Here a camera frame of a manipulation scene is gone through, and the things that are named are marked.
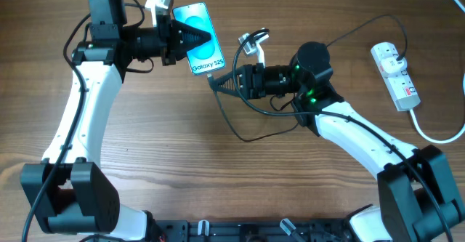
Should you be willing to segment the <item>blue Galaxy smartphone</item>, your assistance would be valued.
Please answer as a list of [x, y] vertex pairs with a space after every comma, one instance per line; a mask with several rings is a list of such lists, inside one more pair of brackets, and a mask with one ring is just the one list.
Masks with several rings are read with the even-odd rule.
[[219, 41], [204, 2], [176, 7], [174, 19], [187, 25], [182, 32], [182, 42], [190, 47], [187, 59], [192, 74], [201, 75], [226, 66]]

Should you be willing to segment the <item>white power strip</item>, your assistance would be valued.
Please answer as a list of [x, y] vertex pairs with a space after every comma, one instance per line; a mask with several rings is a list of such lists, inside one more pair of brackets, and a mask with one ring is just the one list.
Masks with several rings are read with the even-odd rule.
[[[389, 42], [381, 42], [371, 48], [371, 54], [379, 70], [379, 62], [386, 57], [400, 56], [394, 44]], [[407, 69], [402, 70], [392, 77], [385, 78], [381, 75], [390, 97], [397, 111], [409, 111], [414, 109], [420, 102], [419, 95], [415, 86], [407, 72]]]

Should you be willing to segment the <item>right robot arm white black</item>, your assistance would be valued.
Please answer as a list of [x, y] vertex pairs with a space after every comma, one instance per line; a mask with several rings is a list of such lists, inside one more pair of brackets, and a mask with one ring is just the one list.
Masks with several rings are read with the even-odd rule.
[[350, 154], [376, 179], [379, 204], [348, 220], [358, 241], [430, 241], [464, 221], [464, 202], [445, 154], [433, 145], [417, 148], [360, 116], [332, 87], [325, 44], [307, 42], [287, 65], [234, 66], [210, 78], [214, 93], [246, 104], [268, 95], [294, 94], [292, 116]]

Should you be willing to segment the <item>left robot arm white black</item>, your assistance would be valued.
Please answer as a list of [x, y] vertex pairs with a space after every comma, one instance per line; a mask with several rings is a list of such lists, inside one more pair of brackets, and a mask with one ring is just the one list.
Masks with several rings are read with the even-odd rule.
[[148, 211], [120, 202], [101, 170], [101, 148], [110, 109], [133, 60], [160, 58], [173, 65], [210, 41], [209, 33], [171, 18], [174, 0], [133, 1], [153, 24], [128, 24], [124, 0], [88, 0], [89, 13], [75, 49], [63, 56], [73, 71], [72, 87], [58, 130], [38, 163], [26, 164], [20, 183], [31, 205], [32, 221], [47, 234], [109, 241], [165, 241], [167, 235]]

